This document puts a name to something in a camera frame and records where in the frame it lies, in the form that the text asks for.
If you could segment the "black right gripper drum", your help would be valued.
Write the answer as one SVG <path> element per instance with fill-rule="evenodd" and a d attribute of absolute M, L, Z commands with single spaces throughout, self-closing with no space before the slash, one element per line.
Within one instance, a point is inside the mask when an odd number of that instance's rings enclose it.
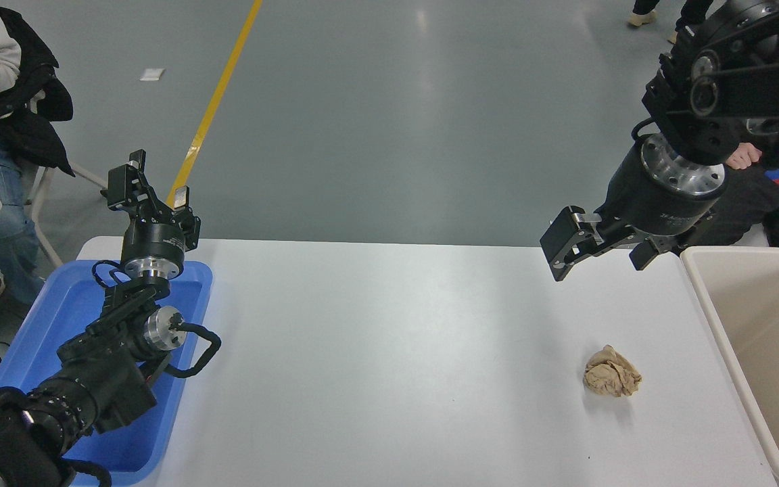
<path fill-rule="evenodd" d="M 633 147 L 596 209 L 603 222 L 621 220 L 650 235 L 679 235 L 718 199 L 718 166 L 697 164 L 670 145 Z"/>

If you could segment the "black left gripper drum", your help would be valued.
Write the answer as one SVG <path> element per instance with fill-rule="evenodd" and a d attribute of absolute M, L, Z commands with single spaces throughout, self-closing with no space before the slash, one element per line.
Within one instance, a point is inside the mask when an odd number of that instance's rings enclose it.
<path fill-rule="evenodd" d="M 173 224 L 134 220 L 124 232 L 121 263 L 155 258 L 183 267 L 185 232 Z"/>

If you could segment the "person's hand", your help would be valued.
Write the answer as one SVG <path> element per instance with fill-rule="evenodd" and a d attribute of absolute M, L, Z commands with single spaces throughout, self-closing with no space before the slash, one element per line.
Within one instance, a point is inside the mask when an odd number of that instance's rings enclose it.
<path fill-rule="evenodd" d="M 733 170 L 744 170 L 759 163 L 763 152 L 751 143 L 739 143 L 738 148 L 726 158 L 726 166 Z"/>

